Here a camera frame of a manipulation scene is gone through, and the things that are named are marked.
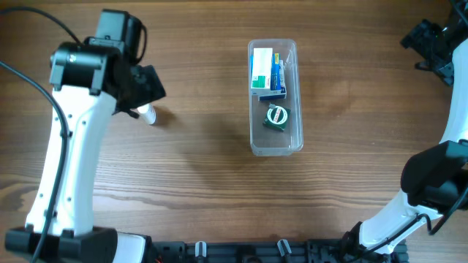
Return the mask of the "white green Panadol box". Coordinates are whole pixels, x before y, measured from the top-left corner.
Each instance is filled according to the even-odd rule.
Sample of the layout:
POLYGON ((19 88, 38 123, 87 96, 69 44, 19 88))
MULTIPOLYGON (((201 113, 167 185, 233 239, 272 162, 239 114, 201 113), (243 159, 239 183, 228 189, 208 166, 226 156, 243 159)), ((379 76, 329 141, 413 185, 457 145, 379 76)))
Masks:
POLYGON ((266 91, 271 88, 272 58, 272 48, 254 49, 251 89, 266 91))

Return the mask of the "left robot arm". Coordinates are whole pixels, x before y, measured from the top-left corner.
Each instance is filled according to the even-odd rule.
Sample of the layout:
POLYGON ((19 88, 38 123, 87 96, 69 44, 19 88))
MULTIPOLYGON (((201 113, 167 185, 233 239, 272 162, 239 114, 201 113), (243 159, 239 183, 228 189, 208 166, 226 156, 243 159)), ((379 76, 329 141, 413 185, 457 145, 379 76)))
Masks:
POLYGON ((50 60, 46 93, 53 120, 42 179, 23 226, 5 248, 31 262, 152 262, 147 235, 94 224, 93 190, 100 146, 111 117, 133 115, 165 90, 137 44, 90 38, 62 44, 50 60))

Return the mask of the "white spray bottle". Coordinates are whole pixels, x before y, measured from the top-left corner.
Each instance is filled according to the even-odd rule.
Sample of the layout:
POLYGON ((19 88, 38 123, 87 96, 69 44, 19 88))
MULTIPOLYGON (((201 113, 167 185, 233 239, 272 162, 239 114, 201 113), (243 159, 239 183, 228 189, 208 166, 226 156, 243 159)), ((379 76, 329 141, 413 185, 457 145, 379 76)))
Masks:
POLYGON ((140 117, 148 124, 153 125, 156 123, 156 111, 151 104, 144 104, 137 108, 140 117))

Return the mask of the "dark green square box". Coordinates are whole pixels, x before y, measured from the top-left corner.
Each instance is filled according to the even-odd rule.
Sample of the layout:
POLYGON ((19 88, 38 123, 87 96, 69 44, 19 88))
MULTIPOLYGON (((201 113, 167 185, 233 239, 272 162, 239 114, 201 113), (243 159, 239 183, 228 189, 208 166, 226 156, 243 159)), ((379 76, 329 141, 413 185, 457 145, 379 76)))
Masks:
POLYGON ((287 128, 290 116, 290 109, 276 104, 269 104, 263 120, 263 125, 269 129, 284 132, 287 128))

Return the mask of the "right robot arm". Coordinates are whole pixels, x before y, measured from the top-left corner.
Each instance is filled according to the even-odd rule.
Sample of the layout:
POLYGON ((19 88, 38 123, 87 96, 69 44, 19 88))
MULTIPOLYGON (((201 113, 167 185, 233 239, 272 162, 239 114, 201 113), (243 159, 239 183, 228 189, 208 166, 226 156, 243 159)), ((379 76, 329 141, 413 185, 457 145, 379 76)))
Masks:
POLYGON ((435 235, 457 211, 467 209, 467 0, 452 1, 445 26, 428 20, 402 40, 452 88, 450 111, 439 144, 412 156, 397 195, 374 217, 357 223, 340 240, 340 262, 397 262, 397 245, 421 226, 435 235))

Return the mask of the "blue medicine box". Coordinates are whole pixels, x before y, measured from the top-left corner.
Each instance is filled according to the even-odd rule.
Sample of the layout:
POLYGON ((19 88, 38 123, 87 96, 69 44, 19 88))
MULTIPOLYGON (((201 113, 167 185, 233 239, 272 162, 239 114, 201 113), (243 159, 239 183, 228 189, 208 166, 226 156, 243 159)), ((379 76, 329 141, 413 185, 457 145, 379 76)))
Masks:
POLYGON ((253 50, 250 56, 250 91, 257 96, 273 96, 282 92, 280 58, 272 48, 253 50))

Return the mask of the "white Hansaplast box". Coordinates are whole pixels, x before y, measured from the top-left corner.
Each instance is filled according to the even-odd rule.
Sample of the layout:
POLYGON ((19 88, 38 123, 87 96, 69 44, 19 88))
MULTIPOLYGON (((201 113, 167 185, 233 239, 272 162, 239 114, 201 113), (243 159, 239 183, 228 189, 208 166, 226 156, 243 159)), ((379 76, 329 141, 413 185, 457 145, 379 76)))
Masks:
POLYGON ((287 87, 284 77, 284 62, 279 59, 279 62, 272 63, 271 69, 271 88, 267 94, 259 95, 260 101, 285 99, 287 97, 287 87))

